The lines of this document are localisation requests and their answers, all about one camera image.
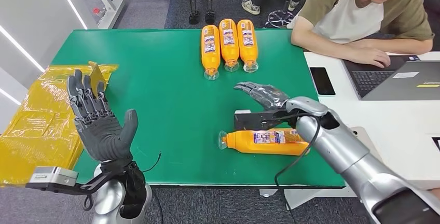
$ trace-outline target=plastic bottle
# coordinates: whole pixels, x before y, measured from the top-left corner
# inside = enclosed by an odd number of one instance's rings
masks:
[[[241,20],[237,24],[237,31],[240,58],[244,62],[243,69],[248,73],[253,73],[258,69],[258,46],[254,24],[247,19]]]
[[[218,147],[231,148],[242,153],[300,155],[307,142],[290,128],[275,128],[268,131],[236,131],[218,134]]]
[[[208,80],[218,78],[220,66],[220,37],[215,25],[207,25],[202,29],[202,64],[204,76]]]
[[[225,60],[225,70],[234,72],[239,68],[237,26],[232,19],[223,19],[218,29],[220,31],[220,44],[222,47],[222,57]]]

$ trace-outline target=wire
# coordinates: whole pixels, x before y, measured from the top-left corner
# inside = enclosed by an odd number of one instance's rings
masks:
[[[280,175],[282,175],[284,172],[286,172],[288,169],[290,169],[291,167],[293,167],[309,150],[310,150],[310,148],[313,146],[313,144],[315,143],[315,141],[316,141],[316,138],[318,137],[318,134],[319,134],[319,130],[321,129],[321,123],[320,123],[320,119],[317,117],[317,116],[315,116],[315,115],[312,115],[312,114],[294,114],[294,115],[290,115],[290,116],[285,116],[285,117],[282,117],[282,118],[279,118],[279,119],[287,119],[287,118],[297,118],[297,117],[304,117],[304,116],[309,116],[309,117],[312,117],[312,118],[314,118],[314,119],[316,119],[316,121],[317,121],[317,130],[315,131],[315,134],[314,134],[314,136],[313,136],[313,138],[312,138],[312,140],[310,141],[310,143],[309,143],[309,145],[302,151],[302,153],[299,155],[299,157],[297,157],[293,162],[291,162],[290,164],[288,164],[286,167],[284,167],[282,170],[280,170],[276,175],[275,175],[275,178],[274,178],[274,180],[275,180],[275,184],[276,184],[276,186],[277,186],[277,188],[278,188],[278,190],[280,190],[280,191],[282,191],[282,195],[283,195],[283,199],[284,199],[284,202],[286,203],[286,205],[287,205],[287,207],[288,207],[288,210],[289,210],[289,212],[290,212],[290,216],[292,217],[292,219],[293,219],[293,222],[296,224],[296,220],[295,220],[295,217],[293,216],[293,213],[292,213],[292,210],[291,210],[291,208],[290,208],[290,205],[289,205],[289,203],[288,203],[288,201],[287,201],[287,199],[286,199],[286,195],[284,194],[284,189],[283,188],[281,188],[280,187],[280,184],[278,183],[278,177],[280,176]]]
[[[147,172],[147,171],[151,171],[151,170],[156,166],[156,164],[159,162],[160,157],[162,157],[162,151],[159,152],[159,156],[157,157],[157,160],[156,160],[156,162],[153,164],[153,166],[151,166],[151,168],[149,168],[149,169],[147,169],[147,170],[144,170],[144,171],[141,171],[141,172],[144,173],[144,172]]]
[[[157,197],[156,193],[154,193],[154,190],[153,190],[153,189],[152,189],[152,193],[153,193],[153,197],[154,197],[154,199],[156,199],[157,204],[159,205],[160,220],[161,220],[161,223],[163,224],[163,211],[162,211],[162,205],[160,205],[159,198]]]
[[[88,194],[86,198],[84,199],[84,203],[82,203],[82,208],[84,211],[89,211],[93,208],[93,198],[91,194]]]

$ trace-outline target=yellow plastic wrap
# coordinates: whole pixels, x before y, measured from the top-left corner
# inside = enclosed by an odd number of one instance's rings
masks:
[[[68,102],[67,77],[75,69],[106,82],[118,65],[50,66],[32,85],[0,136],[0,185],[24,185],[36,166],[72,169],[83,150]]]

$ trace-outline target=white wall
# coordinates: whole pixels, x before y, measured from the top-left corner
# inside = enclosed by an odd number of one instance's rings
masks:
[[[91,9],[87,9],[83,0],[71,1],[86,27],[97,29]],[[72,30],[84,29],[67,0],[0,0],[0,26],[43,68],[50,64]],[[24,99],[23,92],[41,74],[1,33],[0,69],[0,88],[15,95],[18,101]],[[8,101],[0,94],[0,133],[17,108],[17,104]]]

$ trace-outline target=green table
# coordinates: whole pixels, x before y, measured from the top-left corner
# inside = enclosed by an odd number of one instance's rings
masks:
[[[226,72],[208,81],[200,61],[200,30],[92,30],[70,34],[52,65],[119,64],[106,95],[120,121],[137,110],[139,128],[131,151],[150,184],[274,185],[273,177],[295,157],[219,150],[220,130],[233,131],[237,109],[262,111],[233,86],[240,81],[271,84],[290,97],[318,99],[302,50],[290,44],[289,30],[257,30],[259,70]],[[86,152],[78,159],[78,182],[97,165]],[[280,178],[281,184],[341,187],[337,175],[312,150]]]

